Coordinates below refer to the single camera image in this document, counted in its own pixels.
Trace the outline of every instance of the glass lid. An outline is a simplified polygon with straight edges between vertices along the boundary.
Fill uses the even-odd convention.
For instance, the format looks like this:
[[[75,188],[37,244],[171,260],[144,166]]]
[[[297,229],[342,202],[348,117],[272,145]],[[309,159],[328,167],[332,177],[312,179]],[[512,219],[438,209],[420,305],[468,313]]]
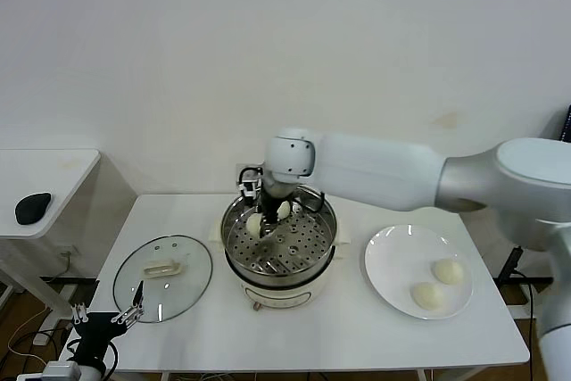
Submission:
[[[212,259],[204,244],[190,236],[162,236],[139,247],[123,262],[113,284],[120,312],[133,302],[141,280],[139,322],[158,323],[192,307],[211,281]]]

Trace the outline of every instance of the lid handle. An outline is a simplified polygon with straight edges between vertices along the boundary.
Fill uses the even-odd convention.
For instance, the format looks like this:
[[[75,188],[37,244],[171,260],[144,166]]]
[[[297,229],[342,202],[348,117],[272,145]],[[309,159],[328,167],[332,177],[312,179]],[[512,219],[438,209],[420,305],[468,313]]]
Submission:
[[[157,278],[175,276],[182,270],[180,263],[174,262],[172,259],[163,261],[148,261],[143,268],[144,278]]]

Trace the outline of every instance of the black computer mouse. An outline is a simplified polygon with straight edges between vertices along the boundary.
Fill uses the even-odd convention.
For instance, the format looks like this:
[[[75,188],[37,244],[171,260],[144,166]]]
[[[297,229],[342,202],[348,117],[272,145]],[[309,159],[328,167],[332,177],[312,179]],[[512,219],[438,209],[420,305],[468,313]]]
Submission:
[[[38,222],[46,214],[50,201],[52,201],[52,195],[47,192],[22,198],[16,204],[16,221],[21,225],[31,225]]]

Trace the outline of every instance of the white plate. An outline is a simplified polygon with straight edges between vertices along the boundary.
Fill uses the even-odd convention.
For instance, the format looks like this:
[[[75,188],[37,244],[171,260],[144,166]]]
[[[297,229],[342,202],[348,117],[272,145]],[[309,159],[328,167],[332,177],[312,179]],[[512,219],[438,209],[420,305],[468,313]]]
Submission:
[[[464,281],[445,285],[434,276],[440,259],[453,259],[464,268]],[[419,225],[395,225],[373,236],[365,250],[365,268],[373,287],[394,308],[419,319],[447,319],[466,308],[472,296],[472,274],[467,259],[445,238]],[[438,283],[445,304],[429,311],[419,307],[410,289],[420,282]]]

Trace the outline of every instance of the stainless steel pot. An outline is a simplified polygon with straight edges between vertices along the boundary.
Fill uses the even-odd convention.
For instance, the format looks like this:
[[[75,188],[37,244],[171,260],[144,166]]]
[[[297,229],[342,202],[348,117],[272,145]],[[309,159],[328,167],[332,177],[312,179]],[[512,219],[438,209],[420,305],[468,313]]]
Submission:
[[[306,186],[294,192],[292,212],[270,236],[256,238],[246,230],[255,213],[238,197],[224,213],[222,243],[230,267],[257,287],[289,289],[319,276],[333,259],[337,221],[331,205]],[[318,212],[310,208],[322,207]]]

